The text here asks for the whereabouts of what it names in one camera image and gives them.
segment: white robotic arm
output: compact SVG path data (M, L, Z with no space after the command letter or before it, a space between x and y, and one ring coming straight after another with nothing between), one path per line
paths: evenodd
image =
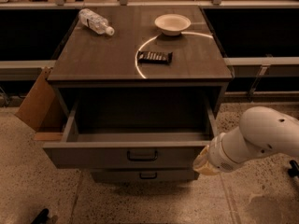
M214 175L275 153L299 157L299 120L258 106L244 112L238 127L216 136L193 166L201 174Z

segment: concrete floor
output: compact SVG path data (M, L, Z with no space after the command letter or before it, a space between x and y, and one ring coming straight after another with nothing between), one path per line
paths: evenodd
M220 132L253 105L299 119L299 103L230 103L217 117ZM299 223L299 180L292 159L277 154L233 173L193 182L94 183L87 171L57 170L18 120L18 107L0 108L0 223L31 223L43 208L47 223Z

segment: plastic bottle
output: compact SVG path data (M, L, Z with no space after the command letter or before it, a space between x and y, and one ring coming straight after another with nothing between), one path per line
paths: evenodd
M99 35L114 35L114 29L109 26L109 22L106 18L103 18L87 8L82 9L78 15L84 25L91 28Z

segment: drawer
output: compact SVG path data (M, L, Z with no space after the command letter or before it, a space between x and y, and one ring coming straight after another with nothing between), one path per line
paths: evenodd
M91 171L95 182L147 182L195 180L198 174L192 169L143 171Z
M61 142L43 147L58 168L192 169L217 132L196 87L79 92Z

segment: white bowl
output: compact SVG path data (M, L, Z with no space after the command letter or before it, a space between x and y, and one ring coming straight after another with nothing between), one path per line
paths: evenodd
M179 14L165 14L155 20L155 24L165 35L180 35L186 30L191 22L188 18Z

